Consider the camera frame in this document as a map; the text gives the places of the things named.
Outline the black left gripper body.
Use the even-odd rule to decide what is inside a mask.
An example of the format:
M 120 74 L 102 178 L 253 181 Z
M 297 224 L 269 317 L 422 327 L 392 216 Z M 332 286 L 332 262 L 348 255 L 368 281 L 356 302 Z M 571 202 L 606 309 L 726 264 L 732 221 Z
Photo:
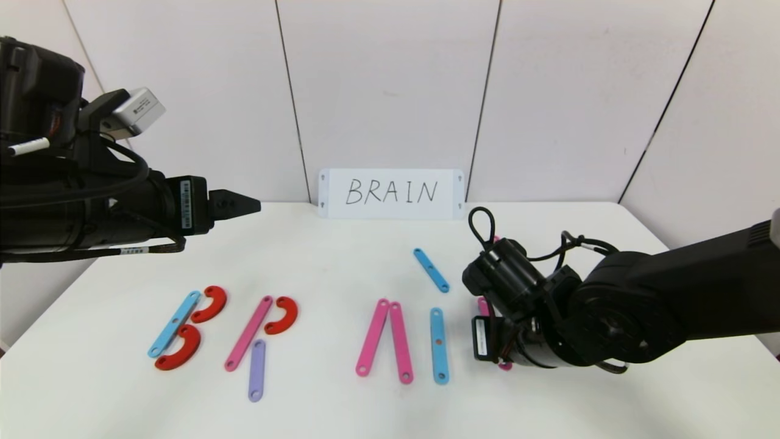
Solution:
M 148 241 L 205 234 L 211 230 L 207 181 L 203 177 L 165 177 L 151 170 L 147 179 L 117 198 L 117 239 Z

